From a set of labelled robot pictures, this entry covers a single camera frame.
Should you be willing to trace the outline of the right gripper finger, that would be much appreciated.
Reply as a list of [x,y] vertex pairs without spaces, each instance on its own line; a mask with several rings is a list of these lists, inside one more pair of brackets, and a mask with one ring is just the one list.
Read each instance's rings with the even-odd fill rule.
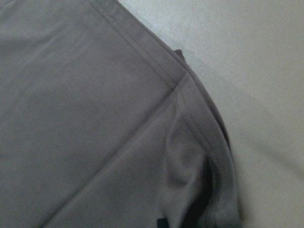
[[169,228],[169,223],[167,218],[158,218],[156,224],[157,224],[157,228]]

